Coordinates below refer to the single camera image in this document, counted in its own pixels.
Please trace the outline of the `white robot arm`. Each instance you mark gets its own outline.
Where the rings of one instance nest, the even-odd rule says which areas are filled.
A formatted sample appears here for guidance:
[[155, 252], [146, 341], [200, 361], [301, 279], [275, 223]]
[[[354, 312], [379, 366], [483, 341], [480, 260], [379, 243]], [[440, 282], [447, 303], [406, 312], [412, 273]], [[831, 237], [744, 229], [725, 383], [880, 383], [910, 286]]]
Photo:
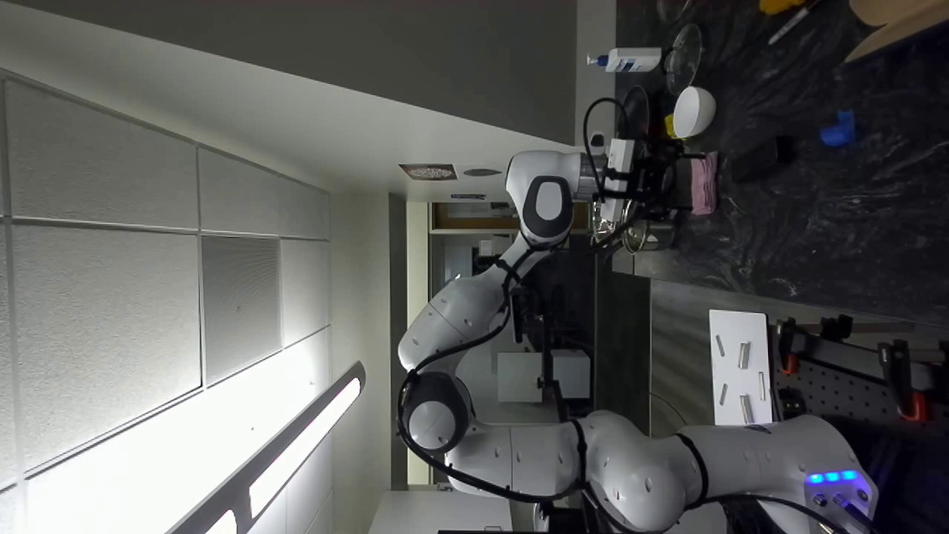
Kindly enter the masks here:
[[851, 442], [820, 415], [751, 427], [685, 427], [643, 435], [627, 415], [492, 427], [458, 377], [458, 358], [496, 337], [511, 291], [572, 224], [572, 197], [596, 178], [579, 151], [519, 151], [505, 191], [519, 233], [477, 275], [447, 282], [397, 344], [397, 435], [458, 490], [553, 504], [585, 494], [616, 531], [667, 534], [713, 500], [759, 500], [788, 534], [870, 534], [877, 482]]

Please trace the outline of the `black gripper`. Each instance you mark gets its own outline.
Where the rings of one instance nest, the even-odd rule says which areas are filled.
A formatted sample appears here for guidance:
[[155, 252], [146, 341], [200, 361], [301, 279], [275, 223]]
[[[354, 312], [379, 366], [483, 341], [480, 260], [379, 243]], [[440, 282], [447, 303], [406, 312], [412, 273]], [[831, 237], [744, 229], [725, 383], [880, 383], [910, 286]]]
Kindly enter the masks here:
[[677, 200], [677, 163], [643, 159], [636, 169], [633, 197], [643, 206], [671, 206]]

